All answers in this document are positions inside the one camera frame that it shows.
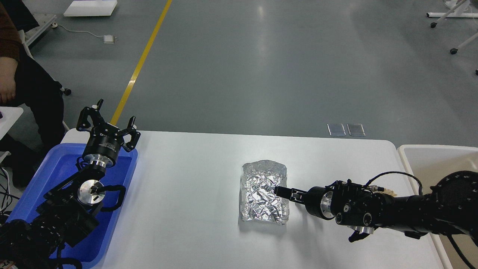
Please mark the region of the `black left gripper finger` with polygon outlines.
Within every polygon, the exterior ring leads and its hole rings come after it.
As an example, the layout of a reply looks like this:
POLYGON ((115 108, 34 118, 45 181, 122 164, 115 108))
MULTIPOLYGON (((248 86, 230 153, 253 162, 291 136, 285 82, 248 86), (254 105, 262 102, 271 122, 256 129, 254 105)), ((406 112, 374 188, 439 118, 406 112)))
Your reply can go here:
POLYGON ((91 107, 86 106, 81 110, 77 121, 77 131, 92 132, 95 127, 106 124, 106 121, 104 121, 100 114, 103 102, 103 99, 99 99, 96 105, 91 107))
POLYGON ((127 127, 117 131, 117 142, 126 152, 136 148, 141 136, 141 133, 136 129, 135 121, 136 117, 131 116, 127 127))

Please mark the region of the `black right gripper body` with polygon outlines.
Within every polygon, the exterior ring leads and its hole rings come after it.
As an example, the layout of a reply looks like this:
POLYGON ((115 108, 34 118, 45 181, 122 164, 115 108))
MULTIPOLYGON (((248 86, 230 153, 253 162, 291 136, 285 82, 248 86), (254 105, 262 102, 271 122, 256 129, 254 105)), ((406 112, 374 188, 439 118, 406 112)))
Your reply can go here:
POLYGON ((305 194, 302 194, 306 211, 312 216, 325 220, 335 218, 331 211, 332 197, 333 191, 319 186, 314 186, 305 194))

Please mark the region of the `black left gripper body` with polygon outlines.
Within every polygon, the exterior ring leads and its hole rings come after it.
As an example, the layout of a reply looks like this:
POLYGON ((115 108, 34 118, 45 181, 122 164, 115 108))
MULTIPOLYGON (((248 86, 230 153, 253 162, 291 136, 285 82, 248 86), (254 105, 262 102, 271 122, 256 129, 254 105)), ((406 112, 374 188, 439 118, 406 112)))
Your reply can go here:
POLYGON ((95 161, 103 163, 103 167, 113 167, 118 159, 122 137, 117 135, 120 129, 113 125, 93 127, 89 132, 89 139, 82 154, 84 161, 92 164, 95 161))

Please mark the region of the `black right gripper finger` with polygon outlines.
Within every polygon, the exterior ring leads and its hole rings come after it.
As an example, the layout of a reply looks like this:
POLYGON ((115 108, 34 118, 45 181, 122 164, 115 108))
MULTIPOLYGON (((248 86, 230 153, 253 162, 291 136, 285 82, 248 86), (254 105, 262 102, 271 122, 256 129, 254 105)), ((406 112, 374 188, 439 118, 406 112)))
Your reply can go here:
POLYGON ((306 191, 303 191, 300 189, 276 186, 274 188, 274 194, 277 197, 285 198, 295 203, 300 203, 300 204, 305 203, 303 196, 306 194, 306 191))

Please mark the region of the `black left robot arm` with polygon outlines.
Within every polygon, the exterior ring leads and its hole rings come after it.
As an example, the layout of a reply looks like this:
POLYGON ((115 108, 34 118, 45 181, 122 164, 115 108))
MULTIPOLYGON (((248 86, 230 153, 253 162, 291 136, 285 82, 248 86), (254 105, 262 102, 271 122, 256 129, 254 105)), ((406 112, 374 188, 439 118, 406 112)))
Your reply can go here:
POLYGON ((44 194, 45 201, 30 223, 14 219, 1 226, 2 269, 62 269, 83 266, 78 259, 62 257, 65 245, 76 246, 99 226, 99 212, 119 209, 124 185, 104 185, 106 169, 116 165, 121 149, 133 151, 140 139, 132 116, 124 129, 106 122, 100 114, 103 100, 81 110, 76 129, 89 132, 75 174, 44 194))

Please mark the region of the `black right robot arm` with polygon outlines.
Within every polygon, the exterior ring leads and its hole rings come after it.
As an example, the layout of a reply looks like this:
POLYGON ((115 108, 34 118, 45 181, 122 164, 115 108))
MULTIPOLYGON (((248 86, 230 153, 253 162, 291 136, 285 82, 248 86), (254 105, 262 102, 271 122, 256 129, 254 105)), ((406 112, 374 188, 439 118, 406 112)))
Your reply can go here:
POLYGON ((428 233, 444 235, 464 264, 473 268, 452 236, 465 234, 477 243, 477 180, 474 171, 454 172, 432 186, 430 194, 423 194, 423 185, 417 180, 418 195, 408 197, 386 194, 383 187, 373 185, 373 179, 364 185, 337 180, 308 191, 276 186, 273 192, 303 204, 310 215, 352 228, 351 243, 377 228, 400 231, 414 239, 428 233))

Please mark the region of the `person's hand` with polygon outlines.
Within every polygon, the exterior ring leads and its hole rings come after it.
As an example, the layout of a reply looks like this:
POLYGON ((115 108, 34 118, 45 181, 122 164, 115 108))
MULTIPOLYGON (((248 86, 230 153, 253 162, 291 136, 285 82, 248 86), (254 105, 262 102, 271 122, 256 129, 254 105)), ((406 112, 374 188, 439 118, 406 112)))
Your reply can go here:
POLYGON ((6 104, 15 99, 15 73, 18 67, 17 60, 8 57, 0 58, 0 100, 6 104))

